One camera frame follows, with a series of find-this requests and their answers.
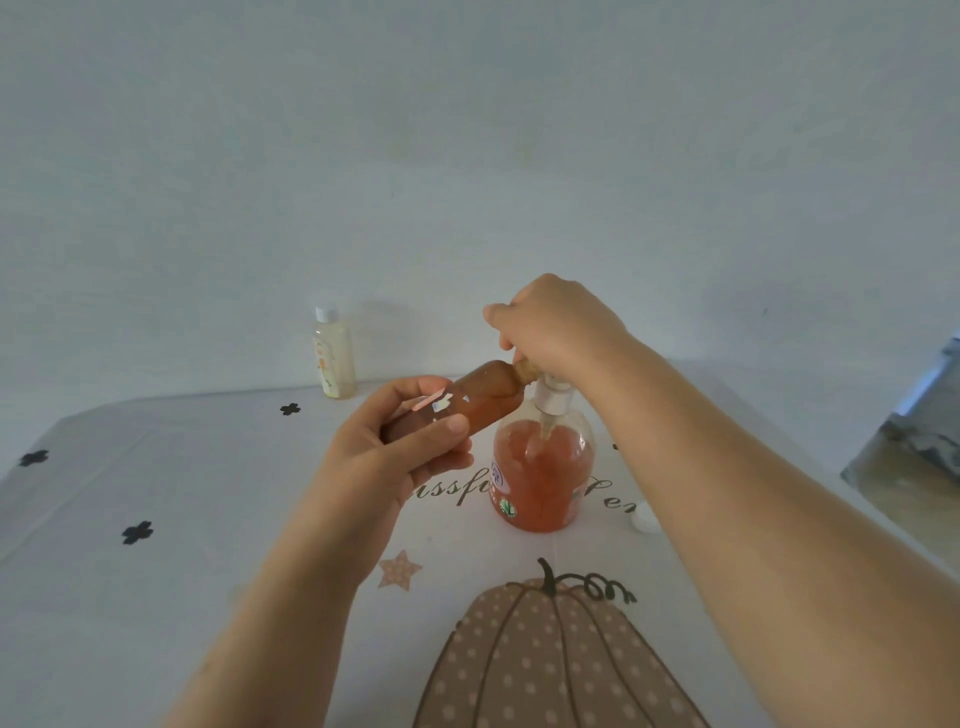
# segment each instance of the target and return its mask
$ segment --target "star print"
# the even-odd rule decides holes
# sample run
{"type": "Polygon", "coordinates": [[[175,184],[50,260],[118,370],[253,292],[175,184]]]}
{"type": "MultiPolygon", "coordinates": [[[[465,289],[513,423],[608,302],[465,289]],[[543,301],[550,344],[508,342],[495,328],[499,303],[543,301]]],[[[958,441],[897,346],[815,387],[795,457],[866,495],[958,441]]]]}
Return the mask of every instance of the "star print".
{"type": "Polygon", "coordinates": [[[380,562],[380,568],[383,569],[383,578],[380,579],[381,587],[389,587],[396,584],[405,592],[410,591],[410,577],[421,570],[420,564],[414,564],[407,558],[406,549],[396,555],[396,559],[384,559],[380,562]]]}
{"type": "Polygon", "coordinates": [[[123,543],[129,546],[130,544],[135,544],[140,539],[149,539],[150,535],[154,532],[150,526],[151,522],[149,521],[141,521],[140,525],[132,525],[123,532],[123,543]]]}
{"type": "Polygon", "coordinates": [[[48,449],[39,449],[36,452],[28,452],[26,455],[20,458],[20,467],[28,468],[34,463],[42,463],[47,459],[47,455],[50,450],[48,449]]]}

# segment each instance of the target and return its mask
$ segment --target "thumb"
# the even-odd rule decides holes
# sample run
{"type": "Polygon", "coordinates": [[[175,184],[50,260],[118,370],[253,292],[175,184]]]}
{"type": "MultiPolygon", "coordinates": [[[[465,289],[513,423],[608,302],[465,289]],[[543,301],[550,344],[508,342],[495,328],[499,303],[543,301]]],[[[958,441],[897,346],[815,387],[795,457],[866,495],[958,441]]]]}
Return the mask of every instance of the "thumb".
{"type": "Polygon", "coordinates": [[[467,439],[469,430],[466,415],[444,417],[388,445],[387,462],[396,474],[409,473],[456,448],[467,439]]]}
{"type": "Polygon", "coordinates": [[[491,303],[483,308],[484,320],[500,332],[509,323],[512,313],[513,307],[505,303],[491,303]]]}

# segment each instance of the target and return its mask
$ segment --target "left hand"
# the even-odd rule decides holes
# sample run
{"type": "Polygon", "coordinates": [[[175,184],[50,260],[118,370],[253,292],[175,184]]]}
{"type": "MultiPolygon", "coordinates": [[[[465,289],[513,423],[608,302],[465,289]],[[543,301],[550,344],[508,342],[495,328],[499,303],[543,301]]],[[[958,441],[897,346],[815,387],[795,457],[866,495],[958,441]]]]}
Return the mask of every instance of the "left hand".
{"type": "Polygon", "coordinates": [[[379,431],[408,400],[450,384],[413,376],[385,384],[344,422],[280,538],[323,579],[355,590],[390,541],[400,508],[431,477],[473,464],[464,415],[435,422],[390,445],[379,431]]]}

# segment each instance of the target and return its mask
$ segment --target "bottle label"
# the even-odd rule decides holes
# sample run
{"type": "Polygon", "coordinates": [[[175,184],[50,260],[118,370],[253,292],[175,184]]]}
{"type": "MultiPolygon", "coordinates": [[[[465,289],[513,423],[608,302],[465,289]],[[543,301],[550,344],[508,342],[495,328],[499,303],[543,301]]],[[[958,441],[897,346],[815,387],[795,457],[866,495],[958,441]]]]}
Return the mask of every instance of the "bottle label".
{"type": "Polygon", "coordinates": [[[333,350],[319,336],[313,339],[314,347],[317,350],[317,368],[320,370],[320,382],[324,386],[324,393],[334,399],[340,397],[340,387],[337,384],[337,376],[334,374],[333,350]]]}
{"type": "Polygon", "coordinates": [[[510,494],[510,483],[508,483],[507,478],[503,476],[503,472],[500,471],[500,466],[496,464],[496,460],[493,460],[490,468],[490,480],[493,482],[493,487],[500,493],[504,493],[507,496],[510,494]]]}

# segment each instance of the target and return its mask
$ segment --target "black cross pattern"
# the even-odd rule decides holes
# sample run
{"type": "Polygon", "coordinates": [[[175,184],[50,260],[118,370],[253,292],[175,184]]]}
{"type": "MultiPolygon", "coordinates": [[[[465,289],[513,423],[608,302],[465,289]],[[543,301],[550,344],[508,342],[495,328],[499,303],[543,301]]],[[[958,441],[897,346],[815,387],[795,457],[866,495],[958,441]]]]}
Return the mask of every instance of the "black cross pattern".
{"type": "Polygon", "coordinates": [[[123,532],[123,543],[129,546],[135,544],[140,539],[149,539],[154,530],[150,527],[150,521],[141,521],[140,525],[132,525],[123,532]]]}
{"type": "Polygon", "coordinates": [[[26,455],[20,458],[20,467],[27,468],[34,463],[42,463],[47,459],[47,455],[50,454],[48,449],[39,449],[36,452],[28,452],[26,455]]]}

